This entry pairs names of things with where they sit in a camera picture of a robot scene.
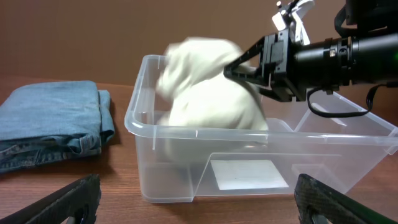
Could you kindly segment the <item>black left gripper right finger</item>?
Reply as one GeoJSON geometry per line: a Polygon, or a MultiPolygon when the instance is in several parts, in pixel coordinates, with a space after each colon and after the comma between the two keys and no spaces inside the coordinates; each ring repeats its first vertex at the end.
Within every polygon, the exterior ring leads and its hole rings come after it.
{"type": "Polygon", "coordinates": [[[300,224],[397,224],[307,174],[299,175],[294,198],[300,224]]]}

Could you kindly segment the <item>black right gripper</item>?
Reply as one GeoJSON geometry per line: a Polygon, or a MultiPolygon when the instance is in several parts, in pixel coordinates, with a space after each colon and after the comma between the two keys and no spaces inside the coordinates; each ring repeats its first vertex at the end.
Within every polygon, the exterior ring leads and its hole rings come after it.
{"type": "Polygon", "coordinates": [[[259,39],[237,59],[224,67],[226,78],[264,86],[260,94],[278,102],[305,101],[306,89],[293,74],[294,47],[289,30],[284,29],[259,39]],[[259,56],[258,67],[246,65],[259,56]]]}

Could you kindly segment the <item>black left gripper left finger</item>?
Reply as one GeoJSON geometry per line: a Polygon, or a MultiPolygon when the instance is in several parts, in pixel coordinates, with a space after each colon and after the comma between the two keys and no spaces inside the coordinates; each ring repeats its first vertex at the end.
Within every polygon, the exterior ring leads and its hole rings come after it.
{"type": "Polygon", "coordinates": [[[100,177],[90,174],[2,218],[1,224],[94,224],[100,199],[100,177]]]}

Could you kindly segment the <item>cream cloth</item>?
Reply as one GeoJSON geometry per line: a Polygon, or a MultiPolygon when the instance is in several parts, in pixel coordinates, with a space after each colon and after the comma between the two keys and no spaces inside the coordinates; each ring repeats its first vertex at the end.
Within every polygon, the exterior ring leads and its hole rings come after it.
{"type": "Polygon", "coordinates": [[[224,67],[242,53],[226,39],[188,37],[169,44],[155,90],[172,106],[158,124],[267,131],[257,87],[223,74],[224,67]]]}

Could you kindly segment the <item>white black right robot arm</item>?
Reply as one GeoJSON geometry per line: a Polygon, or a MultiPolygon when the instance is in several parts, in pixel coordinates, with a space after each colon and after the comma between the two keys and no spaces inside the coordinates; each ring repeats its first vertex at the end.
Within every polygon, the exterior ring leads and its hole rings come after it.
{"type": "Polygon", "coordinates": [[[259,85],[279,102],[305,101],[309,88],[397,81],[397,1],[346,1],[334,20],[338,39],[310,43],[302,18],[313,1],[277,3],[278,31],[224,68],[226,78],[259,85]]]}

